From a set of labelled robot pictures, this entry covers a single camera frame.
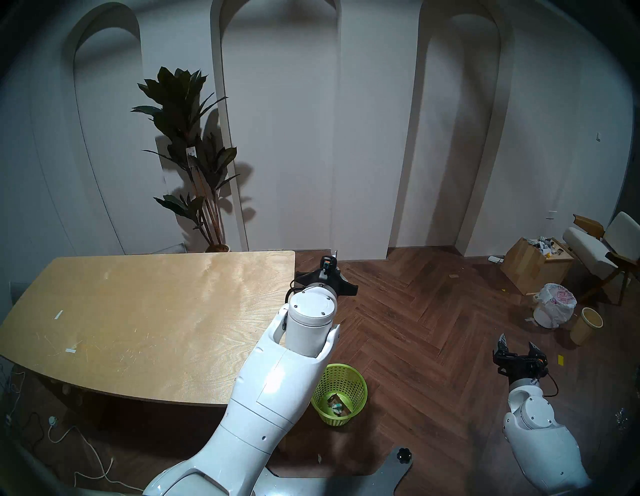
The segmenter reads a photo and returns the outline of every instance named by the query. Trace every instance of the wooden floor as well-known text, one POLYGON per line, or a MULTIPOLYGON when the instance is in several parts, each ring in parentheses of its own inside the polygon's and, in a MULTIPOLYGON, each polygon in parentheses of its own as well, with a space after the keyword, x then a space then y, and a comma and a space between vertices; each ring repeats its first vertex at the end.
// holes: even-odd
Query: wooden floor
MULTIPOLYGON (((315 269, 320 254, 298 253, 297 268, 315 269)), ((624 436, 616 412, 633 410, 637 403, 637 284, 622 307, 606 304, 602 292, 596 296, 591 306, 603 316, 605 328, 578 348, 566 330, 526 322, 530 299, 484 259, 464 259, 445 248, 402 248, 390 250, 388 260, 343 262, 340 268, 360 289, 357 297, 339 301, 336 321, 342 330, 332 362, 362 373, 369 400, 343 428, 329 428, 310 407, 272 455, 273 472, 371 473, 394 445, 404 445, 414 463, 397 495, 537 494, 501 433, 508 382, 497 374, 491 351, 502 333, 511 351, 524 354, 532 341, 546 352, 559 385, 552 400, 556 419, 578 441, 588 474, 595 477, 602 470, 624 436), (558 365, 558 355, 564 356, 564 366, 558 365)), ((584 275, 578 263, 566 285, 579 292, 584 275)), ((547 394, 555 391, 548 378, 541 385, 547 394)), ((79 421, 29 375, 17 411, 21 424, 29 421, 22 432, 29 448, 40 437, 31 412, 39 413, 43 427, 50 415, 64 418, 65 425, 79 421)), ((112 399, 99 429, 82 429, 105 460, 115 457, 111 477, 144 487, 197 452, 222 413, 220 408, 112 399)), ((62 432, 57 429, 54 438, 62 432)), ((58 445, 45 437, 34 453, 66 483, 73 484, 74 470, 98 473, 93 454, 76 433, 58 445)), ((80 478, 79 485, 118 490, 105 481, 80 478)))

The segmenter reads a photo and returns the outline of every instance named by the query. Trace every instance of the green mesh wastebasket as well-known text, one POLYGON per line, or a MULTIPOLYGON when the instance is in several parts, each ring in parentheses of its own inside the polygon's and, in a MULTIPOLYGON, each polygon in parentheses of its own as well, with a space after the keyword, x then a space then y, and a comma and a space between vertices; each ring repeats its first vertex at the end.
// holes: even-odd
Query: green mesh wastebasket
POLYGON ((331 427, 345 425, 360 413, 366 402, 367 383, 356 369, 344 364, 327 365, 311 397, 311 404, 320 418, 331 427), (334 394, 351 410, 349 415, 338 417, 333 413, 327 400, 334 394))

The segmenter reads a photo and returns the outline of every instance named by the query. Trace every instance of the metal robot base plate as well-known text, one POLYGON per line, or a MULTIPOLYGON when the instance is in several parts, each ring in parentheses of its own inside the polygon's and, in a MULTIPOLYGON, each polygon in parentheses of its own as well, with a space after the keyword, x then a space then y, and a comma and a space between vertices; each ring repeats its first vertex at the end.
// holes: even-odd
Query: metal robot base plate
POLYGON ((393 496, 396 486, 412 464, 411 452, 407 448, 395 447, 370 476, 278 477, 265 467, 253 491, 255 496, 393 496))

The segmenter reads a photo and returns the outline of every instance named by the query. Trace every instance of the wooden table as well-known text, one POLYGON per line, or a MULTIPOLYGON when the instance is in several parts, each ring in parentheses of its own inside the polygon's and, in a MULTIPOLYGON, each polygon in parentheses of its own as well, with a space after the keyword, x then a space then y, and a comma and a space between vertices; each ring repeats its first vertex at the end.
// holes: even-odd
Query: wooden table
POLYGON ((98 392, 227 404, 294 261, 294 252, 55 259, 0 327, 0 355, 98 392))

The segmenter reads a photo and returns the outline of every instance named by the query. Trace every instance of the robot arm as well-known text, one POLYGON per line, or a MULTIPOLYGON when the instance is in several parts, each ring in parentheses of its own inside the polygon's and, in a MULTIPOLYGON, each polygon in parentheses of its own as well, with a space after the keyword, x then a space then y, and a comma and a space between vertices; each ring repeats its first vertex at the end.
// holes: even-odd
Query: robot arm
POLYGON ((547 357, 533 343, 529 354, 510 353, 504 334, 493 351, 498 373, 509 378, 509 409, 502 432, 527 480, 544 494, 588 486, 578 443, 556 422, 539 380, 548 374, 547 357))
POLYGON ((252 493, 278 442, 307 409, 338 343, 337 297, 358 290, 340 276, 335 257, 323 257, 320 269, 304 274, 303 283, 246 359, 211 439, 192 458, 159 474, 145 495, 252 493), (280 345, 285 332, 286 348, 280 345))

